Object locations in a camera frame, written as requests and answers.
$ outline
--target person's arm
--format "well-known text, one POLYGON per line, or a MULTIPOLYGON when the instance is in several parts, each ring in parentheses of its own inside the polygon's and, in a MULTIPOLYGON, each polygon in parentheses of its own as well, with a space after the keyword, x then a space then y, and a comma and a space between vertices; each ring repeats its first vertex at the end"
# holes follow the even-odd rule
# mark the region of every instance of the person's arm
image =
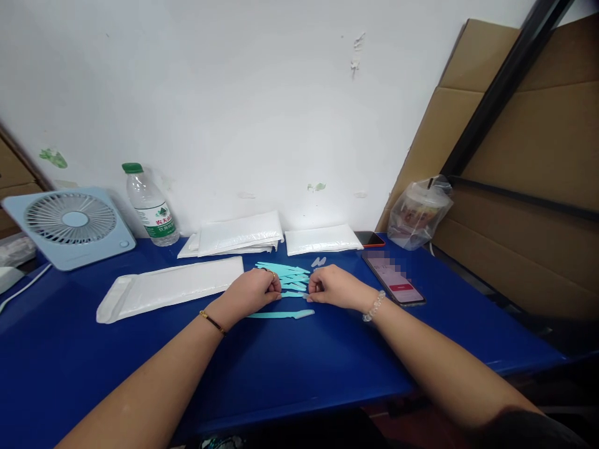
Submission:
MULTIPOLYGON (((368 313, 378 292, 335 265, 310 277, 308 301, 368 313)), ((373 323, 429 398, 456 424, 479 429, 502 412, 541 413, 476 357, 388 299, 373 323)))
MULTIPOLYGON (((277 299, 281 299, 278 277, 253 269, 205 311, 229 331, 277 299)), ((164 449, 222 339, 211 322, 198 316, 89 412, 57 448, 164 449)))

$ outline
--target blue table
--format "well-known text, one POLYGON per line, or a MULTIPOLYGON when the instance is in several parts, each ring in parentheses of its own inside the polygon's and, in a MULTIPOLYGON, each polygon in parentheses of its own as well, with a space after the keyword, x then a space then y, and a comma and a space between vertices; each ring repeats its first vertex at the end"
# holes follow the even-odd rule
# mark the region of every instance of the blue table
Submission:
MULTIPOLYGON (((187 325, 215 296, 165 307, 114 324, 95 311, 117 276, 217 259, 180 259, 183 240, 158 248, 138 241, 131 252, 69 273, 51 268, 0 315, 3 447, 53 447, 83 416, 187 325)), ((565 357, 536 338, 426 250, 381 248, 403 267, 427 299, 408 310, 483 360, 496 372, 536 371, 565 357)), ((243 256, 310 269, 316 256, 365 283, 381 286, 359 251, 288 258, 243 256)), ((31 273, 0 301, 23 287, 31 273)), ((415 385, 376 330, 357 312, 302 298, 266 311, 313 308, 298 321, 241 321, 221 343, 175 434, 238 428, 273 418, 347 407, 404 395, 415 385)))

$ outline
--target green bottle cap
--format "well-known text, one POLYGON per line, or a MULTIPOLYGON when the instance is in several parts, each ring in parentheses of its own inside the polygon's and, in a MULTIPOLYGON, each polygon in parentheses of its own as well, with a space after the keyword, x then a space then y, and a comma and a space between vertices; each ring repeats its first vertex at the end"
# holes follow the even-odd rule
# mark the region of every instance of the green bottle cap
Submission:
POLYGON ((123 170, 125 170, 125 173, 128 175, 133 174, 133 173, 143 173, 144 172, 142 165, 137 162, 124 163, 123 170))

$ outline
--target red smartphone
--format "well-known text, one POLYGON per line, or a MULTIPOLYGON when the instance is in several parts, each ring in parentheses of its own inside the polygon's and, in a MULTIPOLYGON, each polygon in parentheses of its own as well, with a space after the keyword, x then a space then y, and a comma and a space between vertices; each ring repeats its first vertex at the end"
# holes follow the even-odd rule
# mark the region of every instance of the red smartphone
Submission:
POLYGON ((378 246, 385 246, 385 240, 380 238, 376 233, 372 231, 354 231, 358 240, 365 248, 376 248, 378 246))
POLYGON ((385 287, 387 295, 404 307, 425 304, 424 296, 402 275, 401 267, 395 264, 395 260, 385 253, 386 251, 364 251, 362 258, 385 287))

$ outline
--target plastic water bottle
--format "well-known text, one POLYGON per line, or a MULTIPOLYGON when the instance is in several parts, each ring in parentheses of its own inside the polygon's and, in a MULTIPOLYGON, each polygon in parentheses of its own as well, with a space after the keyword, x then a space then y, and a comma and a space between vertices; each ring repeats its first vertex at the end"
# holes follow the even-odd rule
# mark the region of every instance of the plastic water bottle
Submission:
POLYGON ((127 195, 150 239, 156 246, 169 246, 179 240, 179 231, 164 195, 137 162, 123 164, 127 174, 127 195))

